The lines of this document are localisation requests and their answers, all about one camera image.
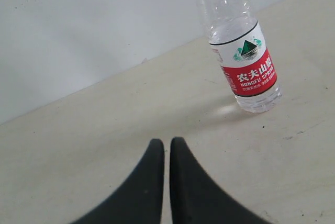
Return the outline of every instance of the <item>white wall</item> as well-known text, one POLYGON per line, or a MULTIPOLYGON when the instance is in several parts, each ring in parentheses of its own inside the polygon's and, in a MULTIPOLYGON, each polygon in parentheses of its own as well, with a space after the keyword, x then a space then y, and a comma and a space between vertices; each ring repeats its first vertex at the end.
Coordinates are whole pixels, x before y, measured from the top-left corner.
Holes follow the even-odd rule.
POLYGON ((201 35, 195 0, 0 0, 0 124, 201 35))

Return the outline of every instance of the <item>red label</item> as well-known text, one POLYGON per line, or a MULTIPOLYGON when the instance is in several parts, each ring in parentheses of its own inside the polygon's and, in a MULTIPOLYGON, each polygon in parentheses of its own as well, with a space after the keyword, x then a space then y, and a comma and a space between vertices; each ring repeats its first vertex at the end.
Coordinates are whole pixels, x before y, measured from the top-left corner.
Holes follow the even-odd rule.
POLYGON ((277 81, 277 74, 268 49, 257 62, 251 65, 241 68, 222 67, 222 70, 232 91, 238 96, 251 97, 262 94, 277 81))

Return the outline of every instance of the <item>water bottle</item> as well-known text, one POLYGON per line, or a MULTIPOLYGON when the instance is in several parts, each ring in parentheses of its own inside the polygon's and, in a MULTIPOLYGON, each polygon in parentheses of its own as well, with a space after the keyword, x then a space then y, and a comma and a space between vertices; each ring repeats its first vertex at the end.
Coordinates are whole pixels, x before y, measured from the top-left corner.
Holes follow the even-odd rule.
POLYGON ((238 104, 262 113, 278 103, 281 89, 249 0, 197 0, 199 15, 238 104))

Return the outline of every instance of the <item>table surface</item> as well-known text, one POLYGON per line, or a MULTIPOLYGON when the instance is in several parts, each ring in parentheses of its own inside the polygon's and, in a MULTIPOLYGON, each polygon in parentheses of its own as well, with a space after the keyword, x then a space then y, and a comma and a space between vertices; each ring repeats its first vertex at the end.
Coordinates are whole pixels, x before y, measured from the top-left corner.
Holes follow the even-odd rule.
POLYGON ((267 113, 237 106, 200 38, 0 126, 0 223, 68 223, 122 183, 151 138, 168 165, 174 136, 272 223, 334 223, 333 1, 285 0, 258 14, 284 94, 267 113))

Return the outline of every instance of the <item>bottle label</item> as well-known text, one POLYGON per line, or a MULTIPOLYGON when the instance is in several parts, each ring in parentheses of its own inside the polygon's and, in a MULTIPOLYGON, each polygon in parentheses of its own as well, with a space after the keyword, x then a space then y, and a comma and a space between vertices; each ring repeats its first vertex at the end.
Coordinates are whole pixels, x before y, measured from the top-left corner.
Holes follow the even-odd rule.
POLYGON ((256 96, 276 83, 277 74, 258 23, 240 38, 211 47, 236 95, 256 96))

